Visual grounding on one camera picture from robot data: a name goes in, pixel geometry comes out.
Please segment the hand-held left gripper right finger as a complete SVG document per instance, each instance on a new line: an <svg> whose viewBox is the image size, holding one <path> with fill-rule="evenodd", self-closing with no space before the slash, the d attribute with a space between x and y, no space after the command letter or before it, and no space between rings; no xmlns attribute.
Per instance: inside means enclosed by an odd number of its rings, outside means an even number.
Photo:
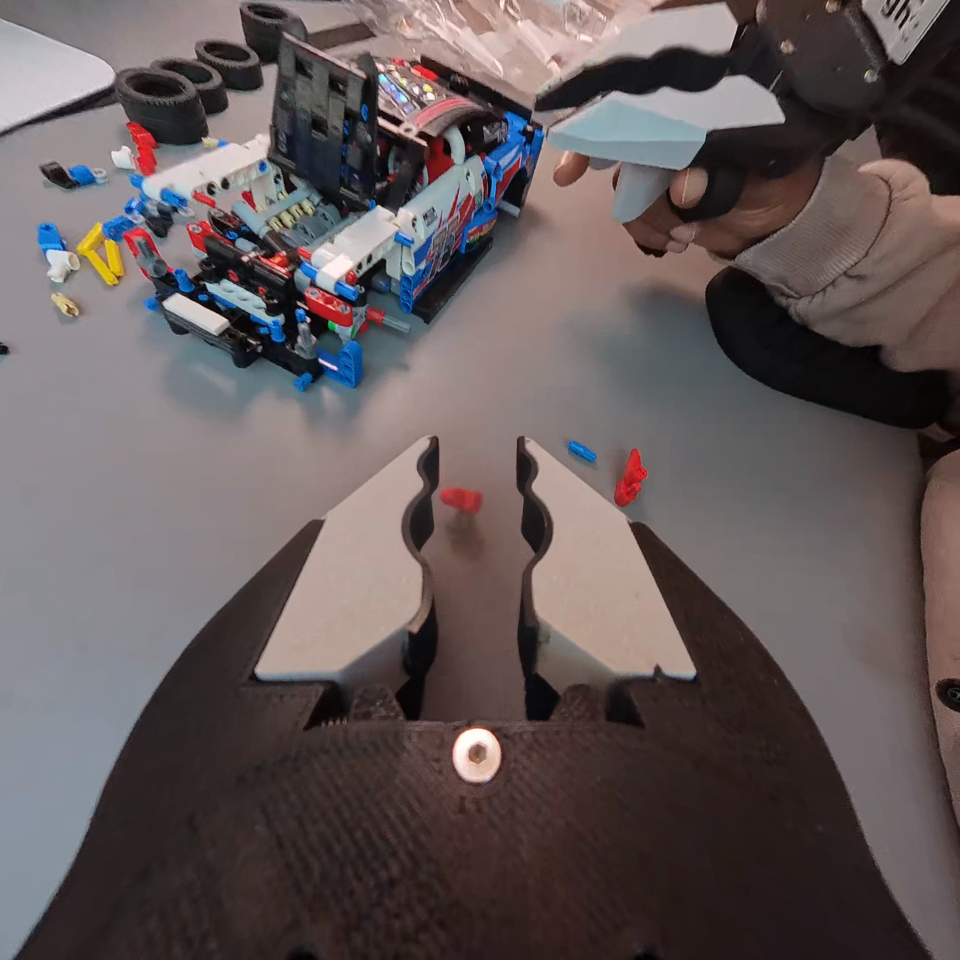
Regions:
<svg viewBox="0 0 960 960"><path fill-rule="evenodd" d="M532 438L516 445L523 571L521 665L548 687L663 676L697 669L627 516Z"/></svg>

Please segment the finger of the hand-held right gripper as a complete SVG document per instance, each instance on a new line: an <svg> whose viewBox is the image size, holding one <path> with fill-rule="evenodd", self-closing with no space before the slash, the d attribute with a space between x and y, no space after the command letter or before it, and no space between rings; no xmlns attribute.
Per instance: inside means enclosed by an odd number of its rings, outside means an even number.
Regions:
<svg viewBox="0 0 960 960"><path fill-rule="evenodd" d="M534 109L578 109L614 92L709 90L729 72L739 33L728 6L657 8L574 55L536 92Z"/></svg>
<svg viewBox="0 0 960 960"><path fill-rule="evenodd" d="M607 93L552 125L547 142L603 162L678 171L690 166L708 134L785 120L774 94L734 75L701 92L664 87L647 94Z"/></svg>

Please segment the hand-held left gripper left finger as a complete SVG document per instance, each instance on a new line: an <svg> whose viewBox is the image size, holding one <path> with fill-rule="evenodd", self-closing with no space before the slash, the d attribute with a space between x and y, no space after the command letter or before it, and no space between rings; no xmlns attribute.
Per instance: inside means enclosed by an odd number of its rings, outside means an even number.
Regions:
<svg viewBox="0 0 960 960"><path fill-rule="evenodd" d="M432 575L439 440L423 436L329 510L254 667L353 694L422 684L438 647Z"/></svg>

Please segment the holographic sticker sheet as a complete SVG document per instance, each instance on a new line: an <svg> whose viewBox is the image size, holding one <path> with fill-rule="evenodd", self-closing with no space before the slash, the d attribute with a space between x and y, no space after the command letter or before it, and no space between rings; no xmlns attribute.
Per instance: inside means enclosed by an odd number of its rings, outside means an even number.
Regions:
<svg viewBox="0 0 960 960"><path fill-rule="evenodd" d="M456 98L434 75L426 76L421 65L406 60L376 59L378 108L396 123L410 121L424 111Z"/></svg>

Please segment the person's right forearm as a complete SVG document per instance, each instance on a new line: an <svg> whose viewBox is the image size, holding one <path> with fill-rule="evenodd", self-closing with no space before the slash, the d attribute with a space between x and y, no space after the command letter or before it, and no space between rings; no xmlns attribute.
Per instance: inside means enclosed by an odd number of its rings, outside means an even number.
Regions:
<svg viewBox="0 0 960 960"><path fill-rule="evenodd" d="M730 265L823 337L958 383L959 198L913 165L831 157L797 217Z"/></svg>

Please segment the toy brick race car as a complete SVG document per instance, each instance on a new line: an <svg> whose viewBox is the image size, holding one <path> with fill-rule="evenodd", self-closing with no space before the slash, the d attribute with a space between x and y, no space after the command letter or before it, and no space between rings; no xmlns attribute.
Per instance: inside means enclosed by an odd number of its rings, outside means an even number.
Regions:
<svg viewBox="0 0 960 960"><path fill-rule="evenodd" d="M359 336L430 323L518 215L545 139L531 111L438 61L456 98L396 122L368 51L336 58L285 35L266 135L219 143L142 178L123 235L147 301L246 369L266 361L304 391L354 388Z"/></svg>

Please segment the grey desk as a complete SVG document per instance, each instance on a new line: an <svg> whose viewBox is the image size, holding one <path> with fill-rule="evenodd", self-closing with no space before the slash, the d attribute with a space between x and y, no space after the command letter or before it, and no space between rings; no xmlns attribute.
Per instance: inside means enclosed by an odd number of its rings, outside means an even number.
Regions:
<svg viewBox="0 0 960 960"><path fill-rule="evenodd" d="M2 138L2 958L60 886L139 714L210 619L307 523L414 440L439 483L438 654L423 717L525 717L517 616L530 551L516 442L630 508L762 641L818 725L875 860L936 958L958 958L958 836L930 709L915 435L782 395L714 340L694 249L643 256L610 174L558 189L545 150L519 218L429 326L363 336L355 390L235 368L85 268L65 318L35 239L122 211L120 176L76 193L42 162L107 167L117 106ZM572 456L571 440L597 453Z"/></svg>

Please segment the clear plastic bag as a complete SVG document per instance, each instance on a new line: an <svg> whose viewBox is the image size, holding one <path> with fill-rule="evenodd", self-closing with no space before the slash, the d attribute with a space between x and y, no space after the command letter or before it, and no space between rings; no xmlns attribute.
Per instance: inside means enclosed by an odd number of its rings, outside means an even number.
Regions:
<svg viewBox="0 0 960 960"><path fill-rule="evenodd" d="M534 94L562 68L662 6L657 1L351 1L390 49Z"/></svg>

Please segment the black toy tyre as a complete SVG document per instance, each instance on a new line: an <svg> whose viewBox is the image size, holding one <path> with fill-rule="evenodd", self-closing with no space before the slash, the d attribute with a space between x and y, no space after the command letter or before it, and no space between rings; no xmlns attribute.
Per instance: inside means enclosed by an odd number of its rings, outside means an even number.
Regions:
<svg viewBox="0 0 960 960"><path fill-rule="evenodd" d="M263 64L275 64L283 38L290 36L306 42L308 31L304 20L283 6L274 3L246 1L239 6L246 46Z"/></svg>
<svg viewBox="0 0 960 960"><path fill-rule="evenodd" d="M197 58L167 56L154 60L150 67L177 74L198 91L207 116L222 114L229 106L229 94L221 73Z"/></svg>
<svg viewBox="0 0 960 960"><path fill-rule="evenodd" d="M258 53L246 44L224 39L203 39L194 45L197 60L212 67L229 90L252 91L263 85Z"/></svg>
<svg viewBox="0 0 960 960"><path fill-rule="evenodd" d="M188 78L153 67L118 72L114 91L129 122L162 145L190 146L209 135L200 92Z"/></svg>

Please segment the person's beige hoodie torso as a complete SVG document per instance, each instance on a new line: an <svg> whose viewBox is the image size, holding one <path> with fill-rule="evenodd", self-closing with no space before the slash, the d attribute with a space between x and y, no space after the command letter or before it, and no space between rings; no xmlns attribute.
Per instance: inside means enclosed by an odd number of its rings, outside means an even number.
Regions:
<svg viewBox="0 0 960 960"><path fill-rule="evenodd" d="M959 712L946 709L934 685L959 679L959 451L938 459L927 476L920 513L924 628L929 690L942 766L959 814Z"/></svg>

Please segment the person's right hand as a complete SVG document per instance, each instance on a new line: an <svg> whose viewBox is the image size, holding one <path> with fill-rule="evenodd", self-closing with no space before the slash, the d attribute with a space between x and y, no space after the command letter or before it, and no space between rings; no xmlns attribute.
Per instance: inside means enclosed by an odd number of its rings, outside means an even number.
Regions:
<svg viewBox="0 0 960 960"><path fill-rule="evenodd" d="M754 175L746 181L737 205L724 216L683 222L676 210L696 207L709 185L705 170L687 168L674 174L669 198L658 198L623 228L646 254L680 254L698 246L717 258L734 259L791 224L807 206L822 169L822 160L816 159L782 178Z"/></svg>

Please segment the red long brick connector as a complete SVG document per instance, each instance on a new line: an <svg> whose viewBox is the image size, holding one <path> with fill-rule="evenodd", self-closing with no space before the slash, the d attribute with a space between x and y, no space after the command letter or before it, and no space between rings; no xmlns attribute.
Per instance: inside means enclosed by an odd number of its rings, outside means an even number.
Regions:
<svg viewBox="0 0 960 960"><path fill-rule="evenodd" d="M643 483L648 475L648 470L642 461L641 451L632 448L614 488L614 504L620 509L625 509L633 504L642 491Z"/></svg>

